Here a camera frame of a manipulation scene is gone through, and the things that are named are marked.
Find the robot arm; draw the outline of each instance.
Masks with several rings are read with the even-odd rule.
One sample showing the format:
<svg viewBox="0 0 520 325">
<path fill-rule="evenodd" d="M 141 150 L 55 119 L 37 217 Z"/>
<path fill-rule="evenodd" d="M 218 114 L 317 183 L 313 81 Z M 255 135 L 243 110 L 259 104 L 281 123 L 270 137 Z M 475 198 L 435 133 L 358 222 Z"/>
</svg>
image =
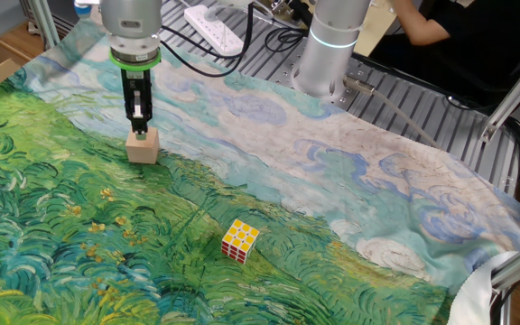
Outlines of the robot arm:
<svg viewBox="0 0 520 325">
<path fill-rule="evenodd" d="M 75 0 L 85 16 L 90 5 L 101 5 L 102 23 L 109 31 L 109 58 L 121 69 L 125 116 L 137 135 L 148 131 L 152 119 L 150 69 L 160 62 L 162 0 Z"/>
<path fill-rule="evenodd" d="M 370 0 L 316 3 L 306 48 L 292 70 L 294 88 L 328 101 L 340 98 L 348 61 L 369 5 Z"/>
</svg>

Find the person's arm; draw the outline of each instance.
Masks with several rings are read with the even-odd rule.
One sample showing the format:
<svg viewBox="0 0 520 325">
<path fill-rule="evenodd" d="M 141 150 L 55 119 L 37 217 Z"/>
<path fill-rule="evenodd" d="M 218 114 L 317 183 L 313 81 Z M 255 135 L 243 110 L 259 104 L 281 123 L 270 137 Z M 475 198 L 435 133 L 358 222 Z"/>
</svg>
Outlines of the person's arm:
<svg viewBox="0 0 520 325">
<path fill-rule="evenodd" d="M 396 15 L 412 45 L 423 46 L 450 38 L 439 23 L 426 20 L 412 0 L 394 0 Z"/>
</svg>

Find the white cloth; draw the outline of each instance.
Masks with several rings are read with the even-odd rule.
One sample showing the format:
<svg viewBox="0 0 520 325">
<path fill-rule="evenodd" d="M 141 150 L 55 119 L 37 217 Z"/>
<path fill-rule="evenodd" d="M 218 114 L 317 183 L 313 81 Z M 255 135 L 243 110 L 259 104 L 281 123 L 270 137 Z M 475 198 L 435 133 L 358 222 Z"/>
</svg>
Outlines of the white cloth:
<svg viewBox="0 0 520 325">
<path fill-rule="evenodd" d="M 450 307 L 448 325 L 489 325 L 490 302 L 493 292 L 491 272 L 516 252 L 499 254 L 481 267 L 460 287 Z"/>
</svg>

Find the rubik's cube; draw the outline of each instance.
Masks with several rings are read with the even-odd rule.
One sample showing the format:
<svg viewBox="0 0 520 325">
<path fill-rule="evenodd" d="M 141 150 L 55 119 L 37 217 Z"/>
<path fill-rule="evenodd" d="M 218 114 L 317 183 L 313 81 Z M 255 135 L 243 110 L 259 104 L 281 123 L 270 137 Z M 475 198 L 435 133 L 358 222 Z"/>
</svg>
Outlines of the rubik's cube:
<svg viewBox="0 0 520 325">
<path fill-rule="evenodd" d="M 236 219 L 222 240 L 222 253 L 245 264 L 260 232 Z"/>
</svg>

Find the wooden block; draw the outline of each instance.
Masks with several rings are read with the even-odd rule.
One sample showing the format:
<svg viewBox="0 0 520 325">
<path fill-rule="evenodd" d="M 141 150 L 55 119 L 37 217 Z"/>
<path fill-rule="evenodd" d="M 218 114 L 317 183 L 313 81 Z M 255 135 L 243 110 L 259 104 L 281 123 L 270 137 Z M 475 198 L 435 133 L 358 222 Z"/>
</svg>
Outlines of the wooden block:
<svg viewBox="0 0 520 325">
<path fill-rule="evenodd" d="M 130 163 L 150 163 L 154 164 L 160 151 L 160 138 L 158 129 L 148 126 L 145 140 L 138 140 L 136 134 L 130 129 L 125 142 L 127 159 Z"/>
</svg>

